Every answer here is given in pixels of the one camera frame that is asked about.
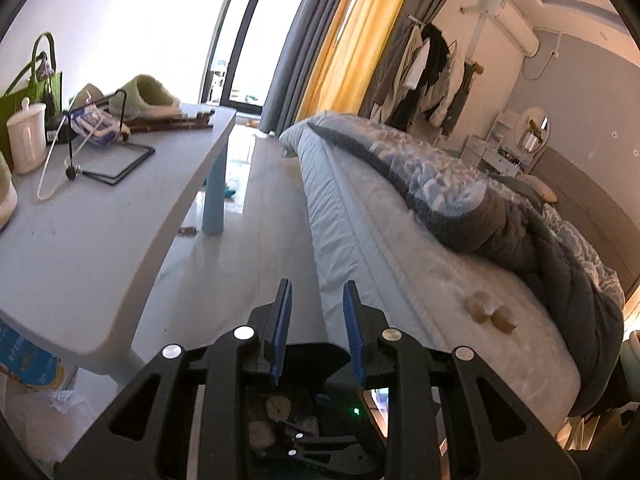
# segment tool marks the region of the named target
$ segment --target gray wall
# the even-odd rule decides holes
[[[525,60],[529,78],[540,74],[558,38],[549,32],[538,37],[538,54]],[[507,108],[544,108],[549,145],[589,175],[640,228],[640,156],[634,156],[640,149],[640,68],[573,36],[562,36],[559,51],[539,80],[520,74]]]

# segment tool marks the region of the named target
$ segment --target slipper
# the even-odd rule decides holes
[[[167,119],[180,116],[180,99],[175,98],[162,83],[149,75],[137,75],[122,87],[127,92],[124,115],[126,118]],[[109,112],[120,117],[124,96],[121,93],[109,99]]]

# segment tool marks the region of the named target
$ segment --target gray blanket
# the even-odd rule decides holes
[[[484,256],[527,283],[580,373],[571,415],[587,413],[602,396],[620,354],[623,317],[617,289],[610,286],[615,291],[607,294],[593,283],[572,248],[528,202],[501,196],[489,179],[459,159],[355,116],[325,117],[322,126],[311,120],[309,127],[386,178],[444,246]]]

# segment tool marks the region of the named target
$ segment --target headboard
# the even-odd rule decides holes
[[[553,189],[560,216],[580,230],[607,267],[615,269],[628,300],[640,278],[638,227],[600,186],[548,146],[536,154],[527,173]]]

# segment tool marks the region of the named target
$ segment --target black wire frame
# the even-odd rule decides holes
[[[98,173],[97,171],[82,170],[82,168],[78,168],[77,166],[74,165],[74,152],[72,147],[73,137],[69,135],[67,136],[68,137],[67,144],[69,148],[69,168],[67,170],[68,173],[66,174],[66,176],[70,180],[74,180],[76,177],[76,174],[81,174],[82,176],[85,176],[92,180],[97,180],[98,182],[102,182],[104,184],[108,184],[109,186],[116,186],[127,175],[129,175],[133,170],[135,170],[138,166],[140,166],[140,164],[142,164],[145,160],[147,160],[151,155],[153,155],[156,152],[156,149],[153,146],[147,146],[146,144],[138,144],[136,142],[129,142],[129,135],[122,133],[122,127],[124,126],[124,110],[127,105],[127,91],[124,90],[123,88],[116,90],[113,94],[101,97],[99,99],[95,99],[94,101],[91,101],[85,104],[84,106],[75,108],[74,110],[66,111],[65,115],[66,115],[68,127],[71,128],[72,118],[78,116],[82,112],[82,110],[92,105],[95,105],[97,107],[102,107],[109,103],[109,99],[111,99],[112,97],[116,96],[119,93],[124,94],[122,99],[122,112],[120,113],[120,135],[124,140],[120,142],[119,145],[125,148],[130,148],[132,150],[142,150],[141,155],[115,175]]]

